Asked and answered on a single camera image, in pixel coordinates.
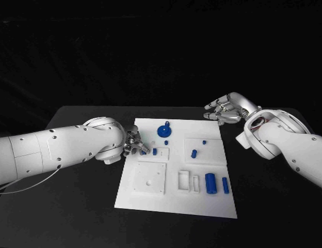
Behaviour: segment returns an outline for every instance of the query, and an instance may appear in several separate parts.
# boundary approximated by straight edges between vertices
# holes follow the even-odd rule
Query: blue cylinder
[[[217,194],[217,180],[215,175],[212,173],[205,174],[205,183],[207,183],[207,193]]]
[[[172,133],[168,121],[165,122],[164,126],[161,126],[158,128],[156,133],[158,133],[159,137],[162,137],[162,138],[166,138],[169,136],[169,134]]]
[[[222,186],[224,186],[224,193],[228,194],[228,185],[227,185],[227,178],[222,177]]]
[[[192,158],[197,157],[197,150],[192,150],[191,157],[192,157]]]

